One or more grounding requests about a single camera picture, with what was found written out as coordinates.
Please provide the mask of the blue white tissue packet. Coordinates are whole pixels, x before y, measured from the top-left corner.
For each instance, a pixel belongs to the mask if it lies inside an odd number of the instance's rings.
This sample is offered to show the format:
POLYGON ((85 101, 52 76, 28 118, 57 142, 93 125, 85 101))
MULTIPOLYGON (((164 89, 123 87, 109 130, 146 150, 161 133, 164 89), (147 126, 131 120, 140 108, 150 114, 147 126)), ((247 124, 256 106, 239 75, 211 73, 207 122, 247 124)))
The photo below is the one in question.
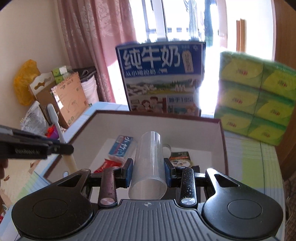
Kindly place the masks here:
POLYGON ((111 147, 108 157, 111 161, 125 163, 137 146, 137 141, 133 137, 119 135, 111 147))

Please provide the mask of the green round-label card packet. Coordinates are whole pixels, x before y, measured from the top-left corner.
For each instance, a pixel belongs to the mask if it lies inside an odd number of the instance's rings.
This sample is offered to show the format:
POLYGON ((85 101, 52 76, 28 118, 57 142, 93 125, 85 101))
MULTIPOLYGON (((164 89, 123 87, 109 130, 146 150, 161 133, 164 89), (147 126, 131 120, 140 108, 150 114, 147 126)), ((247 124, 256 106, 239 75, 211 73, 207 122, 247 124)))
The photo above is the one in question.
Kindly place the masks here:
POLYGON ((172 152, 169 157, 170 162, 174 167, 189 167, 193 166, 189 152, 172 152))

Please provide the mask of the white stacked buckets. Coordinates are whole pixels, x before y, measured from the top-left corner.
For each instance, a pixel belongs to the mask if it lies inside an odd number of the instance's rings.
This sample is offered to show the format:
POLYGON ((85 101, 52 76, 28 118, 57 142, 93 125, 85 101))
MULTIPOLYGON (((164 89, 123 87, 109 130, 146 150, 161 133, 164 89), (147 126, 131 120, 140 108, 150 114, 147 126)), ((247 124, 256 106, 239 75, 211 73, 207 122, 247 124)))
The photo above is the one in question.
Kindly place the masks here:
POLYGON ((81 85, 89 105, 99 102, 95 75, 81 79, 81 85))

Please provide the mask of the clear plastic cup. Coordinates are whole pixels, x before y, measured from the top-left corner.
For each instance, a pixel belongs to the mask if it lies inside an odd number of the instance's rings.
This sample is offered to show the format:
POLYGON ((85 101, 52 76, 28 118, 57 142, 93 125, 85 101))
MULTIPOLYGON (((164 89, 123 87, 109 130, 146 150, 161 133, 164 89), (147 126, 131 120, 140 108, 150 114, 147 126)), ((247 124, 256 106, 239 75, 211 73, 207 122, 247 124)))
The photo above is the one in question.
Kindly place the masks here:
POLYGON ((137 144, 128 195, 133 200, 159 200, 167 191, 161 136, 157 132, 142 135, 137 144))

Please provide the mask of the purple box with red item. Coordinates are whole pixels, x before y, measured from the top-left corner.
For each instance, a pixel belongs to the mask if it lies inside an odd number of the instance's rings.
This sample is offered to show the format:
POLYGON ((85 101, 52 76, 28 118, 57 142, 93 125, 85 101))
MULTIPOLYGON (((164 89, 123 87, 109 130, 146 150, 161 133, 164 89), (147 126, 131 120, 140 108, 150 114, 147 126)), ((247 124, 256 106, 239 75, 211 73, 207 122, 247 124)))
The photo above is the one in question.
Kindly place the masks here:
POLYGON ((59 134, 55 125, 48 127, 47 132, 45 133, 45 136, 55 140, 59 138, 59 134))

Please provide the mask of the clear plastic bag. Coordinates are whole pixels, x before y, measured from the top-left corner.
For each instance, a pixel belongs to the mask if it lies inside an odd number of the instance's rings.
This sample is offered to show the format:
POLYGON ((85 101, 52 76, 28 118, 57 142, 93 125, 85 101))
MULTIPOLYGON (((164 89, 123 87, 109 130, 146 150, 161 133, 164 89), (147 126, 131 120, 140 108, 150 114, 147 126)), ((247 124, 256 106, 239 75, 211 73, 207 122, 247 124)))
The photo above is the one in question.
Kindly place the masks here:
POLYGON ((44 117, 38 101, 35 101, 31 105, 25 117, 22 118, 20 126, 22 131, 34 133, 36 135, 45 135, 49 124, 44 117))

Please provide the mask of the green tissue pack bundle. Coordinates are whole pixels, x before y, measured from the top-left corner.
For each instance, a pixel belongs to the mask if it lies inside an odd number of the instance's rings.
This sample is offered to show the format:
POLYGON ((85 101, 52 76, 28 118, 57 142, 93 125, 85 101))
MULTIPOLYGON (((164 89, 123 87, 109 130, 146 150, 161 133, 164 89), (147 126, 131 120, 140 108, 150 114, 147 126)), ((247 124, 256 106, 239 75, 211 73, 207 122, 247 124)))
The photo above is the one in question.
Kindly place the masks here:
POLYGON ((221 53, 214 117, 224 130, 277 146, 294 109, 294 69, 243 53, 221 53))

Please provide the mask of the red snack packet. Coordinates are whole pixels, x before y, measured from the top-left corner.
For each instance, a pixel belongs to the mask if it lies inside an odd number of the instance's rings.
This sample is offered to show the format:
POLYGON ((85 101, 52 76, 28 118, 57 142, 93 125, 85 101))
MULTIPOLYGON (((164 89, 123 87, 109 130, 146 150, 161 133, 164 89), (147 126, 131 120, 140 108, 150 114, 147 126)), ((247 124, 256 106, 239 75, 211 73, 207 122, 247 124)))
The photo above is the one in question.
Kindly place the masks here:
POLYGON ((97 168, 93 173, 102 173, 105 169, 110 168, 110 167, 121 167, 122 163, 121 162, 116 162, 112 161, 109 159, 105 159, 104 163, 97 168))

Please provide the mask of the black shaver box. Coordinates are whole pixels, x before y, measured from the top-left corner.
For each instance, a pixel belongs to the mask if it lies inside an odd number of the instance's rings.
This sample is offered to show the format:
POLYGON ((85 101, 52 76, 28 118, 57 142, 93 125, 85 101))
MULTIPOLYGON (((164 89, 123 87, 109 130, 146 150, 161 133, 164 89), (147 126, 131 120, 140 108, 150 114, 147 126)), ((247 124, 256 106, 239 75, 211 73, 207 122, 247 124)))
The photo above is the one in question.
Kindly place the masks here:
POLYGON ((193 171, 195 173, 200 173, 200 167, 198 165, 197 166, 192 166, 191 168, 193 169, 193 171))

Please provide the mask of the pink patterned curtain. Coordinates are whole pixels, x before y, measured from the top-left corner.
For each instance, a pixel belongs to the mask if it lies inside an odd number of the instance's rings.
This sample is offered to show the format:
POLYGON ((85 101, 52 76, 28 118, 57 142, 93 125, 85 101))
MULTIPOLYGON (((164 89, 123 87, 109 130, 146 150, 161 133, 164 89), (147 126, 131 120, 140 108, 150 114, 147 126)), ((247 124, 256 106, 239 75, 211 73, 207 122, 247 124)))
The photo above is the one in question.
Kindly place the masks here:
POLYGON ((94 66, 99 99, 115 102, 108 67, 116 46, 136 41, 129 1, 57 1, 57 8, 70 65, 94 66))

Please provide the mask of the blue milk carton box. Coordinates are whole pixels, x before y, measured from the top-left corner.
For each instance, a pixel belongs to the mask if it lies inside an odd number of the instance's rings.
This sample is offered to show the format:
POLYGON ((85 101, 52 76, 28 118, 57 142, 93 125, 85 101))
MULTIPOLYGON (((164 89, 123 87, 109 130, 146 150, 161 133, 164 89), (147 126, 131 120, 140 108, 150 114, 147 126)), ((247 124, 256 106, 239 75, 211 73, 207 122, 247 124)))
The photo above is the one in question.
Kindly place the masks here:
POLYGON ((201 116, 206 43, 166 41, 116 47, 130 111, 201 116))

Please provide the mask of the white toothbrush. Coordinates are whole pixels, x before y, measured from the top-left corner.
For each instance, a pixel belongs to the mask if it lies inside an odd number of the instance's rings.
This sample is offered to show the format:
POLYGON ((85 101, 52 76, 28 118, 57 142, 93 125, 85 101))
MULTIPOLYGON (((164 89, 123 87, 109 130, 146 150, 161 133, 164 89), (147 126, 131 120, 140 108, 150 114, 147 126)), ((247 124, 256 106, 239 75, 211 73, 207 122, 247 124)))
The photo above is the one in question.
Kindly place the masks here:
MULTIPOLYGON (((57 129, 60 142, 62 144, 65 144, 66 141, 64 139, 61 127, 59 125, 59 119, 58 119, 58 116, 57 116, 57 113, 55 111, 53 104, 50 103, 47 105, 47 111, 48 111, 51 122, 55 125, 55 127, 57 129)), ((65 162, 66 166, 68 167, 70 174, 78 171, 75 159, 72 154, 71 155, 62 155, 62 158, 64 159, 64 162, 65 162)))

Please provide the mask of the brown cardboard carton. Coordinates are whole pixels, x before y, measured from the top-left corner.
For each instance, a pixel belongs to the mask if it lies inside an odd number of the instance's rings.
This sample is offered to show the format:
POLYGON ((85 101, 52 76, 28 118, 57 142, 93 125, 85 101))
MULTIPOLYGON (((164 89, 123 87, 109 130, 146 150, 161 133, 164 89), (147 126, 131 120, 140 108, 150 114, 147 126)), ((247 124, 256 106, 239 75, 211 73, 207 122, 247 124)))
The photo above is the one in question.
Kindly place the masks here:
POLYGON ((65 129, 89 108, 77 72, 71 73, 59 84, 55 82, 52 73, 41 74, 29 85, 29 90, 40 103, 46 118, 49 118, 47 105, 53 104, 59 124, 65 129))

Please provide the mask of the yellow plastic bag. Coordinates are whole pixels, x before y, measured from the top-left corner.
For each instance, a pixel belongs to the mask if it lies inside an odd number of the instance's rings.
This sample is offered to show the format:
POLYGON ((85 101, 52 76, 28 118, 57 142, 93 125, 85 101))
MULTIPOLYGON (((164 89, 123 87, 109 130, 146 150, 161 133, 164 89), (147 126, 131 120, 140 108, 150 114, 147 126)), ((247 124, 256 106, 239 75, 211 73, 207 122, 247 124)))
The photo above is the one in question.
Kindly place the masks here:
POLYGON ((20 105, 29 106, 34 101, 34 96, 29 90, 30 84, 41 73, 36 61, 29 59, 19 69, 13 81, 13 87, 20 105))

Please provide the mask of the small white lidded jar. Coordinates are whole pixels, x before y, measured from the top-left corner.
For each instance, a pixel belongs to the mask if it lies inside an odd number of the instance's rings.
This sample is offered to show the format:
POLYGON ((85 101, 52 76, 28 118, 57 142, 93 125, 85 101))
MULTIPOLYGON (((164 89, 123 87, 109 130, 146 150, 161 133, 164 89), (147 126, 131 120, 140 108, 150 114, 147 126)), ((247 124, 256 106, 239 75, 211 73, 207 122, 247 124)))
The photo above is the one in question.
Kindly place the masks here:
POLYGON ((170 158, 171 156, 171 146, 168 144, 163 144, 163 157, 170 158))

